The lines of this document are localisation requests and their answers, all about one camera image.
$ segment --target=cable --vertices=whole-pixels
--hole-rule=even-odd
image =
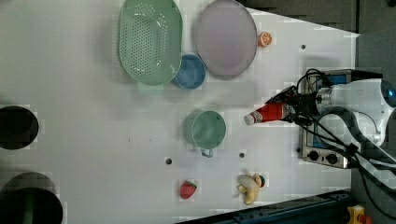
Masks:
[[[317,80],[315,80],[311,85],[312,85],[312,87],[315,85],[315,83],[317,83],[319,80],[321,80],[322,79],[322,77],[317,77]]]
[[[306,128],[305,126],[303,126],[303,125],[299,125],[299,124],[298,124],[298,126],[300,126],[302,129],[306,130],[307,132],[312,133],[312,134],[313,134],[314,136],[316,136],[316,137],[319,137],[319,138],[325,139],[325,140],[327,140],[327,141],[330,141],[330,142],[333,142],[333,143],[338,144],[336,140],[331,139],[331,138],[328,138],[328,137],[325,137],[325,136],[320,135],[320,134],[318,134],[318,133],[312,132],[311,130],[307,129],[307,128]]]
[[[335,136],[332,132],[330,132],[327,128],[325,128],[317,119],[315,119],[312,115],[308,114],[308,117],[311,118],[321,129],[323,129],[326,133],[328,133],[335,141],[337,141],[338,145],[341,145],[347,148],[347,145],[343,143],[337,136]]]
[[[387,162],[376,161],[376,160],[373,160],[373,159],[370,159],[369,162],[372,163],[372,164],[376,164],[376,165],[382,165],[382,166],[387,166],[387,167],[390,167],[390,168],[396,168],[396,164],[390,164],[390,163],[387,163]]]
[[[327,77],[325,76],[325,74],[324,74],[323,72],[320,72],[318,69],[315,69],[315,68],[308,69],[308,70],[306,71],[305,75],[303,75],[302,77],[300,77],[300,79],[297,81],[297,85],[296,85],[296,87],[297,87],[297,92],[298,92],[298,90],[299,90],[300,82],[301,82],[304,78],[307,78],[307,77],[312,76],[312,75],[320,75],[321,77],[324,77],[325,79],[327,78]]]
[[[319,78],[317,78],[317,80],[314,81],[314,83],[311,84],[309,77],[306,79],[306,82],[308,83],[308,88],[309,90],[313,91],[314,90],[314,84],[317,83],[317,81],[319,80]]]
[[[361,181],[363,182],[363,186],[364,186],[364,190],[366,191],[367,196],[369,197],[371,203],[373,204],[373,206],[376,208],[376,210],[378,210],[380,213],[382,213],[382,215],[392,219],[392,220],[396,220],[396,217],[391,216],[390,214],[386,213],[384,210],[382,210],[374,201],[373,196],[371,195],[369,189],[367,188],[367,183],[366,183],[366,179],[363,176],[363,170],[361,167],[361,162],[359,161],[358,157],[356,156],[356,154],[353,155],[353,157],[355,158],[357,164],[358,164],[358,169],[359,169],[359,173],[361,173]]]

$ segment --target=green plastic basket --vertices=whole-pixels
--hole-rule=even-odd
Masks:
[[[120,13],[120,61],[139,84],[162,86],[181,65],[183,24],[172,0],[126,0]]]

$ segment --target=black cable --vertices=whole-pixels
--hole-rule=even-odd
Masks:
[[[305,75],[303,75],[302,77],[300,77],[300,79],[297,81],[297,85],[296,85],[296,87],[297,87],[297,92],[298,92],[298,90],[299,90],[300,82],[301,82],[304,78],[307,78],[307,77],[312,76],[312,75],[320,75],[320,76],[323,77],[324,79],[327,78],[327,77],[325,76],[325,74],[324,74],[323,72],[320,72],[318,69],[315,69],[315,68],[308,69],[308,70],[306,71]]]
[[[328,133],[335,141],[337,141],[338,145],[341,145],[347,148],[347,145],[343,143],[337,136],[335,136],[332,132],[330,132],[327,128],[325,128],[317,119],[315,119],[312,115],[308,114],[308,117],[311,118],[321,129],[323,129],[326,133]]]
[[[315,80],[311,85],[313,86],[315,83],[317,83],[321,79],[322,79],[322,77],[318,77],[317,80]]]
[[[356,154],[353,155],[353,157],[355,158],[357,164],[358,164],[358,170],[359,173],[361,173],[361,181],[363,182],[363,186],[364,186],[364,190],[366,191],[367,196],[369,197],[371,203],[373,204],[373,206],[376,208],[376,210],[378,210],[380,213],[382,213],[382,215],[384,215],[385,217],[388,217],[390,219],[396,220],[396,217],[391,216],[390,214],[386,213],[384,210],[382,210],[374,201],[373,196],[371,195],[369,189],[367,188],[367,183],[366,183],[366,179],[363,176],[363,170],[362,170],[362,166],[361,166],[361,162],[359,161],[358,157],[356,156]]]
[[[311,130],[309,130],[308,128],[306,128],[306,127],[303,126],[303,125],[299,125],[299,126],[300,126],[302,129],[306,130],[307,132],[312,133],[312,134],[313,134],[314,136],[316,136],[316,137],[319,137],[319,138],[325,139],[325,140],[327,140],[327,141],[330,141],[330,142],[333,142],[333,143],[338,144],[338,142],[337,142],[336,140],[334,140],[334,139],[331,139],[331,138],[325,137],[325,136],[323,136],[323,135],[320,135],[320,134],[318,134],[318,133],[312,132]]]

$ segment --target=red bottle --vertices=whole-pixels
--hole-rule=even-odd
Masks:
[[[270,103],[245,116],[245,123],[252,125],[280,120],[293,113],[293,108],[286,104]]]

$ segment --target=white table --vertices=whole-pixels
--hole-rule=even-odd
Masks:
[[[191,30],[209,2],[177,2],[184,53],[195,52]],[[1,185],[23,171],[48,175],[69,224],[172,223],[350,187],[350,171],[297,158],[298,127],[248,127],[243,117],[307,68],[353,68],[356,35],[250,10],[258,32],[270,32],[274,42],[245,74],[231,81],[209,74],[199,90],[167,84],[162,95],[147,96],[117,57],[122,3],[0,2],[0,104],[28,106],[41,124],[30,149],[0,150]],[[226,138],[212,159],[182,136],[183,119],[197,108],[226,118]],[[244,170],[267,180],[252,206],[236,189]],[[194,179],[198,192],[183,202],[185,179]]]

